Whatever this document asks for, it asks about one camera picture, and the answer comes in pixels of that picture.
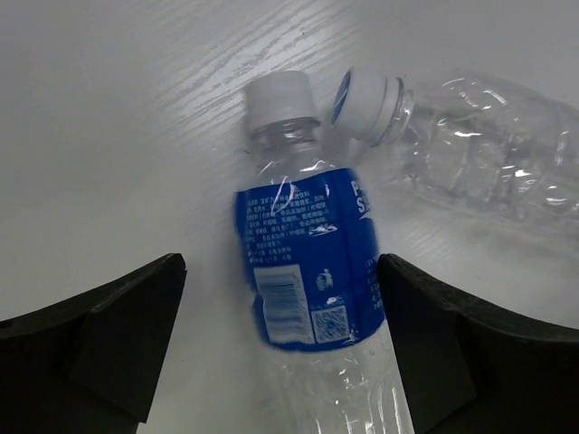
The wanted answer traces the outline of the blue label clear bottle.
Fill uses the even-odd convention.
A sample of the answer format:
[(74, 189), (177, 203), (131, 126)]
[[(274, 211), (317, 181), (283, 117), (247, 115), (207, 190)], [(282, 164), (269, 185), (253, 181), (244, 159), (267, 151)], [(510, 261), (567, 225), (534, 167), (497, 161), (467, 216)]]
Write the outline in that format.
[(257, 163), (235, 227), (264, 358), (295, 433), (410, 433), (365, 190), (326, 156), (308, 77), (245, 88)]

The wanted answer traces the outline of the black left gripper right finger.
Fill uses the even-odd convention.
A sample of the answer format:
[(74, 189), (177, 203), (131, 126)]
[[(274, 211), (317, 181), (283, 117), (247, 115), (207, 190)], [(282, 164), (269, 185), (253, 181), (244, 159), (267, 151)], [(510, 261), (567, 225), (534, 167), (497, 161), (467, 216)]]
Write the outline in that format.
[(417, 433), (575, 433), (578, 332), (450, 286), (406, 260), (377, 265)]

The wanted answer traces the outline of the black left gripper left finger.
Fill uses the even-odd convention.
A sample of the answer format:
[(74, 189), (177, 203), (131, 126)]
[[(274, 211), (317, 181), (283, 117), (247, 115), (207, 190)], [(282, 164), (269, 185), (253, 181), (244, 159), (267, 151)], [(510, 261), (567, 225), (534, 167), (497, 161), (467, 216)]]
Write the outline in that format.
[(134, 433), (147, 421), (185, 287), (167, 254), (1, 323), (1, 431)]

